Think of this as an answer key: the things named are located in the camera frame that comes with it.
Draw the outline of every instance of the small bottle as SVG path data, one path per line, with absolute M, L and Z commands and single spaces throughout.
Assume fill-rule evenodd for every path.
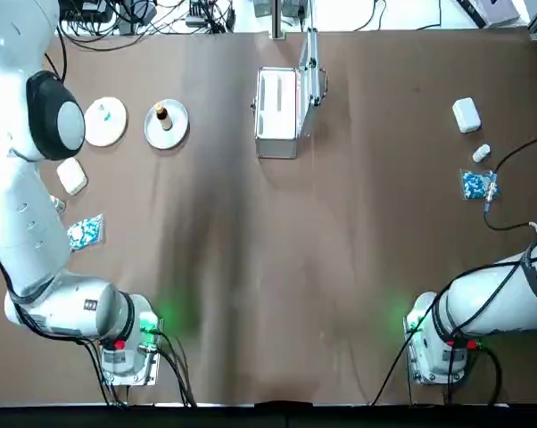
M 51 202 L 53 203 L 54 207 L 56 208 L 56 211 L 59 214 L 63 214 L 64 210 L 66 209 L 66 203 L 64 201 L 61 201 L 60 199 L 54 197 L 51 195 Z
M 481 147 L 476 149 L 476 152 L 473 153 L 473 161 L 476 163 L 482 161 L 490 152 L 491 147 L 488 144 L 483 144 Z
M 173 127 L 173 122 L 169 116 L 168 111 L 160 103 L 155 104 L 156 117 L 161 123 L 161 127 L 164 131 L 169 131 Z

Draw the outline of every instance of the green light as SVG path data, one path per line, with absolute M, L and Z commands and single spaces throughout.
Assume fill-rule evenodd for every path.
M 143 332 L 151 332 L 158 330 L 158 318 L 151 312 L 140 314 L 140 330 Z

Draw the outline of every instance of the small white bottle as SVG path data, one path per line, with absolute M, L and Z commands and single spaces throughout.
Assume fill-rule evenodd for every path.
M 482 161 L 486 158 L 491 152 L 491 147 L 488 144 L 483 144 L 481 147 L 476 149 L 476 152 L 473 153 L 473 161 L 476 163 Z

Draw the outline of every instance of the brown table surface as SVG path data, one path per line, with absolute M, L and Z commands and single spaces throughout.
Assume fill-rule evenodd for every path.
M 467 268 L 521 251 L 527 231 L 493 233 L 480 202 L 465 202 L 460 169 L 488 169 L 537 136 L 537 44 L 524 30 L 322 34 L 330 77 L 313 137 L 297 160 L 255 156 L 249 108 L 260 66 L 294 66 L 300 35 L 152 37 L 112 53 L 69 45 L 68 88 L 84 109 L 117 96 L 124 138 L 85 144 L 89 178 L 66 197 L 70 225 L 103 213 L 105 243 L 69 269 L 141 292 L 186 346 L 198 401 L 374 398 L 402 344 L 402 317 L 426 290 Z M 120 41 L 110 42 L 115 45 Z M 61 63 L 59 46 L 49 51 Z M 459 133 L 451 106 L 472 96 L 483 127 Z M 176 98 L 189 111 L 182 148 L 144 138 L 150 106 Z M 475 165 L 483 143 L 492 156 Z M 496 222 L 537 221 L 537 145 L 500 175 Z M 90 361 L 4 316 L 0 276 L 0 405 L 99 402 Z M 487 340 L 504 370 L 504 401 L 537 402 L 537 333 Z M 178 401 L 161 365 L 158 386 L 133 402 Z M 481 358 L 457 402 L 484 403 L 493 371 Z M 413 387 L 442 402 L 441 387 Z M 381 402 L 406 403 L 403 361 Z

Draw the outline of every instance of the white box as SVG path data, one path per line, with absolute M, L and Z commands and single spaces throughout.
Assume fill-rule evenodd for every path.
M 453 104 L 453 113 L 457 125 L 463 134 L 476 131 L 481 127 L 481 118 L 476 110 L 473 98 L 462 98 Z
M 64 190 L 71 195 L 80 192 L 88 183 L 87 176 L 74 158 L 68 158 L 61 163 L 56 169 L 56 173 Z

